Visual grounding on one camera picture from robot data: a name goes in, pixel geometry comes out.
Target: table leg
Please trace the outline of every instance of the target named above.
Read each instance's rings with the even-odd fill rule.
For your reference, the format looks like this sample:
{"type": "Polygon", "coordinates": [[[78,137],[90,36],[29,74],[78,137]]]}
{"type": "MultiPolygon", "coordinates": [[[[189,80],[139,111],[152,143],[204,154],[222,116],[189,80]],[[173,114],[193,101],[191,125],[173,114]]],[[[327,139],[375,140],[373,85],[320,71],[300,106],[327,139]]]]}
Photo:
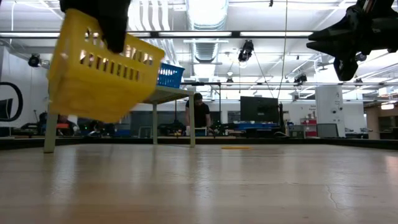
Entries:
{"type": "Polygon", "coordinates": [[[157,144],[157,103],[153,104],[154,111],[152,112],[152,137],[154,144],[157,144]]]}
{"type": "Polygon", "coordinates": [[[53,153],[55,149],[55,137],[57,135],[57,114],[48,114],[45,129],[44,153],[53,153]]]}
{"type": "Polygon", "coordinates": [[[195,114],[194,114],[194,109],[195,109],[195,104],[193,100],[193,95],[189,95],[189,123],[190,123],[190,143],[191,147],[195,147],[195,114]]]}

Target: wooden floor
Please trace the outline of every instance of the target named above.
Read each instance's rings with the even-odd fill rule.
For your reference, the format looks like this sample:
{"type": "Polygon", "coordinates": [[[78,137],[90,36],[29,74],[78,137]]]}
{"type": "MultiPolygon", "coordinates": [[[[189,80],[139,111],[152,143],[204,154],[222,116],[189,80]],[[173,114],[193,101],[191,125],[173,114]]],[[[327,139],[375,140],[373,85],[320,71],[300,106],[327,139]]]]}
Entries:
{"type": "Polygon", "coordinates": [[[76,145],[0,151],[0,223],[398,223],[398,151],[76,145]]]}

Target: desk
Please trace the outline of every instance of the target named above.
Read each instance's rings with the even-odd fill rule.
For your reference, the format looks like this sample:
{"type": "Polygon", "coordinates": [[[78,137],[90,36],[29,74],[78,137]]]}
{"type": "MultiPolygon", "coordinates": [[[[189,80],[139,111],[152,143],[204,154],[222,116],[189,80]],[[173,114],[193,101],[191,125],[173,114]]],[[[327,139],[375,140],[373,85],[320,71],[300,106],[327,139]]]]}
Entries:
{"type": "MultiPolygon", "coordinates": [[[[189,97],[189,113],[190,117],[194,118],[194,102],[193,91],[181,90],[176,88],[169,88],[164,86],[156,86],[155,92],[144,102],[153,105],[153,143],[157,144],[157,105],[167,103],[174,100],[179,100],[189,97]]],[[[55,132],[57,129],[57,114],[49,114],[47,118],[47,130],[45,132],[44,153],[53,153],[55,149],[55,132]]],[[[195,147],[195,119],[190,120],[191,133],[190,133],[190,146],[195,147]]]]}

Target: yellow basket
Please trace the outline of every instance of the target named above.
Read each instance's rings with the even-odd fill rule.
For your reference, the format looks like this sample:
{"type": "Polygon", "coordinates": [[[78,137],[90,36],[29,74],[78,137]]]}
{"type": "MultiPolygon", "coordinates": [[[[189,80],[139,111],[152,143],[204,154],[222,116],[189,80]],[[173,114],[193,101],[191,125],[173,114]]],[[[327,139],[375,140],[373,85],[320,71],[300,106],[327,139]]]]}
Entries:
{"type": "Polygon", "coordinates": [[[97,20],[69,9],[48,73],[51,113],[116,122],[155,90],[164,51],[126,35],[113,54],[97,20]]]}

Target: black shirt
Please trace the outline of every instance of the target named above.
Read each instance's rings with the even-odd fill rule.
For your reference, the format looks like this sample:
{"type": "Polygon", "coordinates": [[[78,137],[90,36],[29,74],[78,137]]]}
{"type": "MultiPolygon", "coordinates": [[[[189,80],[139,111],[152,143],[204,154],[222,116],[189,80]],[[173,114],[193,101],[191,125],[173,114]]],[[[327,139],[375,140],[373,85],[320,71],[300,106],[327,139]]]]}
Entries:
{"type": "MultiPolygon", "coordinates": [[[[187,101],[187,104],[185,106],[189,108],[189,100],[187,101]]],[[[195,127],[196,128],[206,127],[206,114],[210,114],[209,106],[207,106],[205,103],[202,103],[200,106],[195,105],[194,112],[195,112],[195,127]]]]}

